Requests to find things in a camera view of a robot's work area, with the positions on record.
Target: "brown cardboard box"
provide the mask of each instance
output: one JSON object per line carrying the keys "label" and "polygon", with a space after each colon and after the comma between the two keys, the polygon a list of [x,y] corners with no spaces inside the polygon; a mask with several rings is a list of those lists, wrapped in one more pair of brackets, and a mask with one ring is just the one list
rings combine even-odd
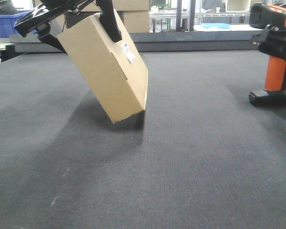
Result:
{"label": "brown cardboard box", "polygon": [[[40,0],[35,0],[36,5],[40,3]],[[112,0],[112,3],[117,11],[150,10],[149,0]],[[90,3],[83,11],[98,12],[100,9],[94,3]]]}
{"label": "brown cardboard box", "polygon": [[[79,14],[74,14],[72,12],[67,12],[65,13],[66,27],[70,28],[79,21],[95,13],[96,12],[80,12]],[[118,14],[128,32],[150,31],[149,11],[119,11]],[[58,17],[57,20],[61,20],[61,24],[63,24],[64,19]]]}
{"label": "brown cardboard box", "polygon": [[124,11],[123,22],[128,32],[149,32],[149,11]]}
{"label": "brown cardboard box", "polygon": [[[110,39],[99,16],[96,13],[65,29],[58,39],[115,123],[145,109],[148,70],[117,12],[123,36],[117,43]],[[125,43],[129,52],[121,48]]]}

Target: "white label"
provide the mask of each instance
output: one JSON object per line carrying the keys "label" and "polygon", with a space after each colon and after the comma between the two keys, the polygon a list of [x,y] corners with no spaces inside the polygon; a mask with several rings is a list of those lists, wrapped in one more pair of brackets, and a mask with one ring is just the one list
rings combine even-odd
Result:
{"label": "white label", "polygon": [[121,45],[121,48],[123,50],[123,53],[125,54],[126,58],[129,60],[129,62],[131,63],[134,58],[135,58],[135,55],[133,55],[129,48],[128,48],[128,44],[127,42],[124,42],[122,45]]}

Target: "orange power tool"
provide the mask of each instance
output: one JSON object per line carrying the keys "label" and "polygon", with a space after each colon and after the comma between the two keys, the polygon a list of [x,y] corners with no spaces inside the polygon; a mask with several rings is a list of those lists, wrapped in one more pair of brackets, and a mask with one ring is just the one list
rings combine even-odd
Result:
{"label": "orange power tool", "polygon": [[254,106],[286,105],[286,9],[265,3],[255,3],[249,24],[263,29],[252,38],[258,50],[269,55],[266,82],[263,90],[251,91]]}

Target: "fabric mat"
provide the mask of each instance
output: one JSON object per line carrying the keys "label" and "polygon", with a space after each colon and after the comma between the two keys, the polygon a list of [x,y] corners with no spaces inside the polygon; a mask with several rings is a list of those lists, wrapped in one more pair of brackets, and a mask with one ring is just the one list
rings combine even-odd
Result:
{"label": "fabric mat", "polygon": [[267,56],[141,55],[143,125],[65,54],[0,64],[0,229],[286,229],[286,107],[248,101]]}

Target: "blue plastic crate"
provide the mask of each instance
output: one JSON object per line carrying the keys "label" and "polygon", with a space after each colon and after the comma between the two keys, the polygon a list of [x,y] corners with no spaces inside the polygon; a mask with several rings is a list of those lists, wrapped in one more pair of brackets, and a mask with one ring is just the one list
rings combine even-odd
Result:
{"label": "blue plastic crate", "polygon": [[14,15],[0,15],[0,38],[8,38],[12,33],[18,33],[14,29],[15,22],[26,15],[29,10],[19,10]]}

